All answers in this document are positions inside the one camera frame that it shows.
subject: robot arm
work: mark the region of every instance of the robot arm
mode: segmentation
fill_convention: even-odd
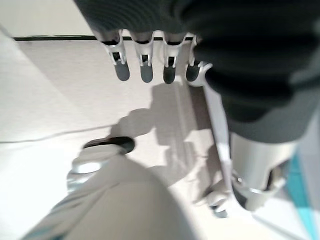
[[[213,66],[205,78],[221,94],[232,133],[236,199],[254,211],[284,185],[289,160],[319,102],[318,0],[75,3],[107,47],[123,81],[129,78],[129,69],[122,38],[115,38],[115,31],[133,33],[145,82],[152,80],[152,40],[145,39],[144,33],[164,31],[163,79],[167,84],[174,80],[175,59],[185,33],[197,35],[189,65]],[[187,72],[187,78],[194,79],[192,72]]]
[[[68,174],[69,195],[23,240],[195,240],[168,189],[131,161],[129,137],[84,146]]]

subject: black edge strip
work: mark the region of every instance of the black edge strip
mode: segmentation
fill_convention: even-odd
[[[97,40],[95,36],[22,36],[14,37],[16,41],[74,41],[74,40]],[[162,37],[156,36],[153,38],[154,41],[162,41]],[[132,41],[130,36],[124,36],[124,41]],[[185,38],[186,41],[192,41],[192,37],[188,36]]]

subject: black circular part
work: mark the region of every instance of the black circular part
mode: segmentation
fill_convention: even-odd
[[[117,137],[110,137],[110,138],[99,138],[94,139],[89,142],[87,142],[83,148],[90,148],[100,145],[118,145],[122,147],[125,150],[125,153],[130,153],[135,148],[135,140],[133,140],[131,137],[128,136],[117,136]]]

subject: teal surface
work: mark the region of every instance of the teal surface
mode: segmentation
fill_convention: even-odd
[[[319,240],[312,206],[309,203],[307,186],[300,168],[299,156],[296,154],[289,170],[286,184],[287,191],[297,209],[301,221],[312,240]]]

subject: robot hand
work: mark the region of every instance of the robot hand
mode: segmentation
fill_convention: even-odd
[[[313,0],[74,0],[120,80],[130,74],[121,29],[135,41],[141,78],[153,78],[153,31],[164,32],[163,79],[175,78],[186,33],[195,35],[186,72],[204,63],[221,94],[231,137],[233,189],[254,211],[286,181],[286,168],[319,102],[320,2]]]

